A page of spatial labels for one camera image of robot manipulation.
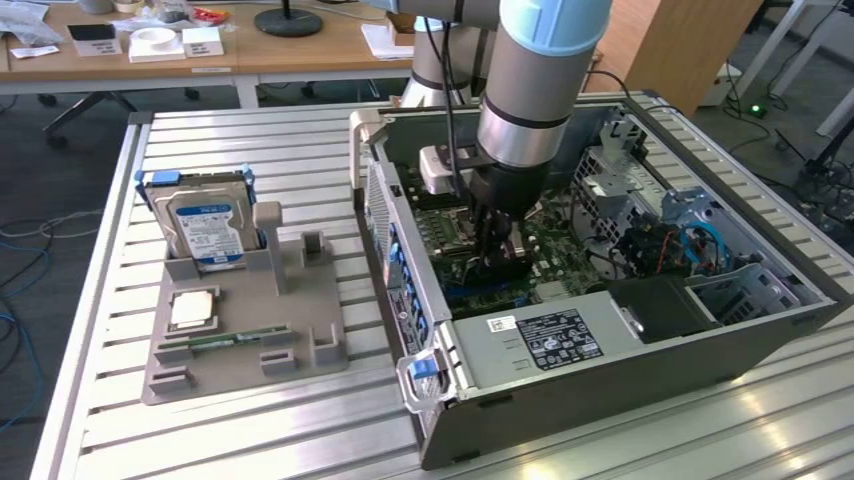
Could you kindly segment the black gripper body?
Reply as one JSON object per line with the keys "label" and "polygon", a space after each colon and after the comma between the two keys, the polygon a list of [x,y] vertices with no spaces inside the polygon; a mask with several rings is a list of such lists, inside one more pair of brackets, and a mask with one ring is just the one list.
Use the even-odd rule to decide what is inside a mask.
{"label": "black gripper body", "polygon": [[493,163],[473,169],[469,192],[473,205],[521,218],[538,201],[550,165],[512,167]]}

